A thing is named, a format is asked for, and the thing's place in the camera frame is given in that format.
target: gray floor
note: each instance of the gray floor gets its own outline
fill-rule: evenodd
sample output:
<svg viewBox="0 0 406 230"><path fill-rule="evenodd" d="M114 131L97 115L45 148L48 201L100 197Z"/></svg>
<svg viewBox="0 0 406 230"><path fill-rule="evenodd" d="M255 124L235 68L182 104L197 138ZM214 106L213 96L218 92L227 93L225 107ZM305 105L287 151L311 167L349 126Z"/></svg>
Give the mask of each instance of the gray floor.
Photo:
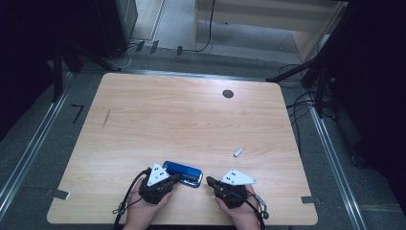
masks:
<svg viewBox="0 0 406 230"><path fill-rule="evenodd" d="M179 2L167 0L164 8L155 35L155 39L158 38L160 40L160 47L162 48L187 44L186 42L189 40L185 39L185 37L189 37L189 34L181 34L185 36L175 39L179 33L174 31L173 34L169 34L171 30L164 23L165 16L170 16L168 11L170 9L169 3L177 6L174 9L185 10L187 8L180 8L179 5L176 5ZM235 26L233 29L235 33L237 33L237 28L243 27ZM280 37L285 35L288 36L288 33L281 32L279 34ZM220 33L216 34L216 37L218 40L213 40L214 45L220 40L224 41L219 38L221 37ZM265 42L264 46L273 47L270 48L271 52L276 52L270 59L257 58L257 48L252 46L247 48L245 45L252 45L252 43L240 40L221 43L221 46L229 46L231 47L230 50L237 49L233 48L236 46L244 49L247 48L250 52L247 51L245 53L252 52L251 57L237 57L240 52L227 53L224 51L224 53L214 54L213 50L207 53L184 53L181 56L177 56L175 50L159 49L155 54L151 54L149 52L150 49L145 47L141 52L135 52L135 49L128 52L132 58L129 64L125 54L112 61L119 65L128 64L123 69L123 72L126 73L168 74L175 72L177 73L176 75L184 76L192 73L206 78L225 76L223 78L238 81L264 81L265 78L277 76L280 68L285 64L298 62L295 59L298 57L298 54L295 54L294 50L291 49L294 44L288 39L285 42L289 43L285 44L285 47L290 48L283 48L279 51L278 47L281 46L280 43L267 44L267 41ZM111 229L111 225L54 225L46 220L52 199L44 196L43 193L48 188L57 188L102 75L105 73L104 70L92 62L85 60L83 63L84 69L80 74L74 75L72 86L63 106L56 116L54 124L45 137L41 148L38 150L36 158L25 179L22 181L14 200L1 219L0 229ZM296 98L304 92L300 86L300 79L301 75L298 74L281 82L286 104L293 104ZM0 143L0 166L2 169L0 183L2 187L10 177L24 150L29 145L35 129L39 126L48 108L51 106L52 92L53 88L51 87L36 101L35 105L20 119L9 135ZM73 121L78 115L78 109L73 107L72 104L84 105L84 110L75 123ZM298 116L306 111L306 108L298 110ZM405 229L406 218L397 206L386 179L373 169L358 169L354 167L350 162L349 150L339 127L328 118L325 118L324 122L327 125L328 134L368 229ZM306 113L301 117L298 120L298 124L299 133L301 134L302 159L309 187L313 196L319 198L322 204L316 206L319 216L319 222L316 225L293 226L293 229L353 229L346 205L328 162L325 148L310 113ZM159 228L159 226L154 226L151 229L214 229L214 227L162 226ZM288 229L288 226L270 226L270 229Z"/></svg>

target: tape mark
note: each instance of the tape mark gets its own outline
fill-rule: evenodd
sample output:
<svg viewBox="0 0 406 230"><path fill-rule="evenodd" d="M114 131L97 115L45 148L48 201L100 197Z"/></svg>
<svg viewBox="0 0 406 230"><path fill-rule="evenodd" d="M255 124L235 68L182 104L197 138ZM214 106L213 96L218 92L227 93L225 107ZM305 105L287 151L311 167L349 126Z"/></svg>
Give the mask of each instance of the tape mark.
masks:
<svg viewBox="0 0 406 230"><path fill-rule="evenodd" d="M178 46L178 49L176 51L176 55L178 55L178 56L182 55L182 51L183 51L183 46Z"/></svg>
<svg viewBox="0 0 406 230"><path fill-rule="evenodd" d="M71 106L72 106L72 107L79 107L79 108L80 108L80 110L79 110L79 112L78 112L76 118L75 118L74 121L72 122L72 124L74 124L74 123L78 120L78 118L79 118L79 116L80 116L80 114L81 114L81 111L83 111L84 105L79 105L79 104L74 104L74 103L72 103Z"/></svg>
<svg viewBox="0 0 406 230"><path fill-rule="evenodd" d="M156 40L152 43L152 47L151 47L151 50L149 53L150 55L152 55L153 53L156 52L156 49L158 48L158 42L159 42L159 40Z"/></svg>
<svg viewBox="0 0 406 230"><path fill-rule="evenodd" d="M140 52L140 51L143 50L143 48L144 48L144 43L145 43L144 41L138 43L136 52Z"/></svg>
<svg viewBox="0 0 406 230"><path fill-rule="evenodd" d="M53 197L53 198L60 198L60 199L67 199L71 193L57 190L57 189L48 189L45 192L45 196Z"/></svg>
<svg viewBox="0 0 406 230"><path fill-rule="evenodd" d="M108 120L108 117L109 117L109 116L110 116L110 108L108 109L107 114L105 115L104 123L102 124L102 128L101 128L101 129L104 128L105 124L107 123L107 120Z"/></svg>

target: wire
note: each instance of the wire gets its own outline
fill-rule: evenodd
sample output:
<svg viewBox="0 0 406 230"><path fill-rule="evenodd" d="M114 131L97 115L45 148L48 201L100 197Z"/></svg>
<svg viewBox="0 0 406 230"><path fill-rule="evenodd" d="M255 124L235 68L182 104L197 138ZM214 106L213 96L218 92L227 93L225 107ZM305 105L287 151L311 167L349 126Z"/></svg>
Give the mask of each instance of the wire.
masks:
<svg viewBox="0 0 406 230"><path fill-rule="evenodd" d="M146 170L140 172L140 173L135 177L135 179L132 181L131 185L129 186L129 188L128 188L126 194L125 194L125 197L124 197L124 199L123 199L123 202L120 203L118 209L116 209L116 210L113 211L113 214L117 214L116 220L114 221L113 229L115 229L115 230L118 229L118 227L119 227L119 222L120 222L120 218L121 218L122 215L124 214L125 210L126 210L129 206L131 206L131 205L133 205L134 203L140 201L140 200L137 200L136 202L130 204L129 206L124 207L125 204L126 204L126 202L128 201L129 195L130 195L131 190L132 190L132 188L134 187L135 183L138 181L138 179L140 179L141 175L150 173L150 171L151 171L151 168L148 168L148 169L146 169Z"/></svg>
<svg viewBox="0 0 406 230"><path fill-rule="evenodd" d="M134 202L128 204L128 205L123 209L123 211L127 210L131 205L134 205L134 204L138 203L138 202L139 202L140 200L142 200L142 199L143 199L143 198L141 197L141 198L137 199L136 201L134 201Z"/></svg>
<svg viewBox="0 0 406 230"><path fill-rule="evenodd" d="M210 44L210 41L212 40L212 24L213 24L213 13L214 13L214 2L215 0L213 0L213 4L212 4L212 12L210 15L210 23L209 23L209 40L207 41L206 45L204 48L200 49L200 50L183 50L182 52L194 52L194 53L198 53L198 52L202 52L204 51ZM164 47L157 47L157 50L169 50L169 51L177 51L177 49L171 49L171 48L164 48Z"/></svg>
<svg viewBox="0 0 406 230"><path fill-rule="evenodd" d="M112 60L110 60L109 58L107 59L107 61L110 62L112 65L116 66L117 68L125 68L125 67L128 67L128 66L131 64L131 61L132 61L132 58L131 58L131 55L129 54L129 51L130 51L131 49L133 49L134 47L137 47L137 46L138 46L138 44L135 45L135 46L131 46L131 47L129 47L129 48L126 50L126 54L127 54L127 56L128 56L128 59L129 59L127 65L118 65L118 64L114 63Z"/></svg>
<svg viewBox="0 0 406 230"><path fill-rule="evenodd" d="M213 24L214 3L215 3L215 0L213 0L213 3L212 3L212 13L210 15L210 23L209 23L209 40L207 41L206 46L203 49L196 50L196 51L195 50L184 50L184 51L190 51L190 52L196 52L197 53L197 52L204 51L209 46L209 43L212 40L212 24Z"/></svg>
<svg viewBox="0 0 406 230"><path fill-rule="evenodd" d="M298 125L298 120L301 119L304 115L306 115L312 108L316 106L316 102L314 100L304 100L304 101L299 101L301 97L307 94L312 94L312 93L317 93L317 91L308 91L300 95L293 104L287 105L286 109L292 108L293 107L293 112L289 114L289 118L293 116L293 121L291 122L291 125L295 126L296 129L296 138L297 138L297 143L298 143L298 149L299 149L299 154L302 152L302 141L301 141L301 133L299 131L299 125ZM331 115L327 115L324 111L325 108L332 108L332 102L322 102L322 112L326 117L329 117L333 120L335 120L335 113L331 111ZM308 108L308 110L304 113L302 113L300 116L297 115L297 112L299 110Z"/></svg>

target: black cable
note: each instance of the black cable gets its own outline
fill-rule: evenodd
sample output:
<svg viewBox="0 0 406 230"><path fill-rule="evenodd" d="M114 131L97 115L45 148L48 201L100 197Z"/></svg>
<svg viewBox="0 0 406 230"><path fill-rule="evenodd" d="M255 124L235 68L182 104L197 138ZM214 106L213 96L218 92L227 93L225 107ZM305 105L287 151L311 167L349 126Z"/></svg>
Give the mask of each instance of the black cable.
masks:
<svg viewBox="0 0 406 230"><path fill-rule="evenodd" d="M184 51L190 51L190 52L196 52L197 53L197 52L204 51L209 46L209 43L212 40L212 24L213 24L214 3L215 3L215 0L213 0L213 3L212 3L212 13L210 15L210 23L209 23L209 40L207 41L206 46L203 49L200 49L200 50L197 50L197 51L195 51L195 50L184 50Z"/></svg>
<svg viewBox="0 0 406 230"><path fill-rule="evenodd" d="M238 197L239 199L244 200L244 202L245 202L246 204L248 204L248 206L250 206L250 208L253 209L255 215L257 216L257 219L258 219L259 225L260 225L260 230L265 230L265 229L266 229L266 226L265 226L265 223L263 222L262 216L260 215L258 209L257 209L256 207L254 207L254 205L253 205L250 201L248 201L248 200L247 200L246 198L244 198L244 197L241 197L241 195L238 195L238 194L234 193L233 191L229 191L229 190L223 189L223 190L222 190L222 193L223 193L223 192L229 193L229 194L231 194L231 195L234 195L234 196Z"/></svg>
<svg viewBox="0 0 406 230"><path fill-rule="evenodd" d="M210 41L212 40L212 24L213 24L214 2L215 2L215 0L213 0L213 4L212 4L212 12L211 12L211 15L210 15L210 23L209 23L209 40L207 41L206 46L205 46L203 49L200 49L200 50L183 50L182 52L195 52L195 53L198 53L198 52L204 51L204 50L209 46ZM176 49L163 48L163 47L157 47L156 49L157 49L157 50L176 51Z"/></svg>
<svg viewBox="0 0 406 230"><path fill-rule="evenodd" d="M314 93L315 91L308 91L308 92L305 92L305 93L303 93L302 95L300 95L296 100L295 100L295 103L293 103L293 120L294 121L297 121L297 117L296 117L296 105L297 105L297 103L298 103L298 100L301 98L301 97L303 97L304 95L306 95L306 94L309 94L309 93ZM301 154L301 148L302 148L302 143L301 143L301 133L300 133L300 131L299 131L299 125L298 125L298 123L297 122L295 122L295 127L296 127L296 137L297 137L297 139L298 139L298 150L299 150L299 154Z"/></svg>
<svg viewBox="0 0 406 230"><path fill-rule="evenodd" d="M122 215L124 214L125 210L128 208L128 207L125 207L125 204L126 204L126 202L127 202L127 200L128 200L129 194L131 193L131 190L132 190L132 188L134 187L135 183L137 183L137 181L138 181L138 179L140 179L141 175L147 174L147 173L149 173L150 171L151 171L151 168L148 168L148 169L146 169L146 170L140 172L140 173L135 177L135 179L132 181L131 185L129 186L129 188L128 188L126 194L125 194L125 197L124 197L124 199L123 199L123 202L120 203L120 206L119 206L118 209L116 209L116 210L113 211L113 214L116 214L116 211L117 211L116 220L114 221L114 225L113 225L113 229L114 229L114 230L119 229L120 218L121 218Z"/></svg>

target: wooden table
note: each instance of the wooden table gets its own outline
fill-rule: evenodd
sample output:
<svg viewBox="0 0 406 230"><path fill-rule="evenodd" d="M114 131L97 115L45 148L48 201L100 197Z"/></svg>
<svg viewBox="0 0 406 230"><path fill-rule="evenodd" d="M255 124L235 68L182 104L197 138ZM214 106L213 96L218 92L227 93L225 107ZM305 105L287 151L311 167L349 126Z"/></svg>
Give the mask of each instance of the wooden table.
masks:
<svg viewBox="0 0 406 230"><path fill-rule="evenodd" d="M222 92L232 90L227 99ZM242 148L239 157L234 152ZM265 224L317 222L280 87L275 83L106 74L54 199L51 223L113 223L134 177L170 160L220 179L231 168L254 177ZM206 180L177 184L153 224L229 225Z"/></svg>

